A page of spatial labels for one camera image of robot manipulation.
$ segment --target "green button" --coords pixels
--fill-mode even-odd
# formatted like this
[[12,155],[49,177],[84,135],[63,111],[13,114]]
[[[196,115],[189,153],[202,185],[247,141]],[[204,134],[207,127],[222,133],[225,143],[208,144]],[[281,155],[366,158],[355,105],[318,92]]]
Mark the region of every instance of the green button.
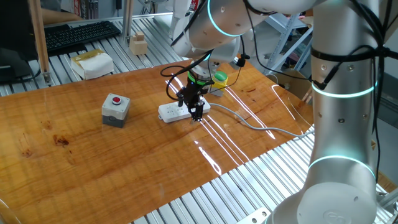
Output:
[[219,81],[225,81],[228,78],[225,72],[222,71],[217,71],[214,77],[216,77],[216,79],[218,79]]

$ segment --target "white cable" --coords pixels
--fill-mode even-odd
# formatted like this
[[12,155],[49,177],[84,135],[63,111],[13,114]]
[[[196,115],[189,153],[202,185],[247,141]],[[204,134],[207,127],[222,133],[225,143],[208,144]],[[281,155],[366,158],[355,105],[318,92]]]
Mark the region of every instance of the white cable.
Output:
[[245,119],[243,119],[240,115],[238,115],[237,113],[235,113],[234,111],[232,111],[231,109],[229,109],[229,108],[227,108],[227,107],[225,107],[225,106],[223,106],[223,105],[219,105],[219,104],[216,104],[216,103],[209,103],[209,105],[210,106],[218,106],[218,107],[220,107],[220,108],[223,108],[223,109],[225,109],[225,110],[228,110],[229,112],[231,112],[232,114],[235,114],[241,121],[243,121],[249,128],[251,128],[251,129],[254,129],[254,130],[260,130],[260,131],[282,131],[283,133],[286,133],[286,134],[289,134],[289,135],[292,135],[292,136],[295,136],[295,137],[298,137],[298,138],[303,138],[303,137],[305,137],[305,136],[307,136],[307,135],[309,135],[309,134],[312,134],[314,131],[309,131],[309,132],[307,132],[307,133],[305,133],[305,134],[301,134],[301,135],[298,135],[298,134],[293,134],[293,133],[290,133],[290,132],[288,132],[288,131],[286,131],[286,130],[283,130],[283,129],[280,129],[280,128],[256,128],[256,127],[253,127],[253,126],[251,126]]
[[273,77],[275,77],[276,78],[276,84],[279,84],[278,77],[276,77],[276,75],[274,75],[274,74],[267,74],[267,75],[272,75]]

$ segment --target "red button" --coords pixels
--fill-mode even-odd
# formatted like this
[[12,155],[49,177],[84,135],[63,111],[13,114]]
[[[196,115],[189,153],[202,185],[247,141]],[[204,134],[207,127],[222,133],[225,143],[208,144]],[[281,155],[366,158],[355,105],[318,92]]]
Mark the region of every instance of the red button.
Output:
[[122,99],[120,99],[119,97],[114,97],[114,98],[112,99],[112,103],[113,103],[114,105],[119,105],[119,104],[121,103],[121,101],[122,101]]

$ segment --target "wooden table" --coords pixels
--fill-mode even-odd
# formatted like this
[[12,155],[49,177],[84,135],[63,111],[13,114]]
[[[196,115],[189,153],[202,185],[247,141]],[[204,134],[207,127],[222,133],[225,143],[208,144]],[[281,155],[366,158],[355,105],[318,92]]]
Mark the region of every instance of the wooden table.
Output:
[[[131,222],[292,139],[213,107],[202,123],[158,118],[163,67],[0,98],[0,212],[8,223]],[[221,66],[232,83],[237,75]],[[180,80],[185,83],[186,75]],[[124,128],[102,125],[108,93],[131,99]],[[246,64],[218,98],[254,126],[304,133],[312,108]]]

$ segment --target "keyboard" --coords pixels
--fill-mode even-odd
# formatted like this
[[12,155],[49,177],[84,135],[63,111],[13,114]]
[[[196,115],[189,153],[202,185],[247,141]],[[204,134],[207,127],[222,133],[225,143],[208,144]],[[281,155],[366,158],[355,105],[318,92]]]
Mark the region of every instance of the keyboard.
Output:
[[48,52],[120,34],[120,30],[110,21],[96,22],[70,29],[52,28],[45,30]]

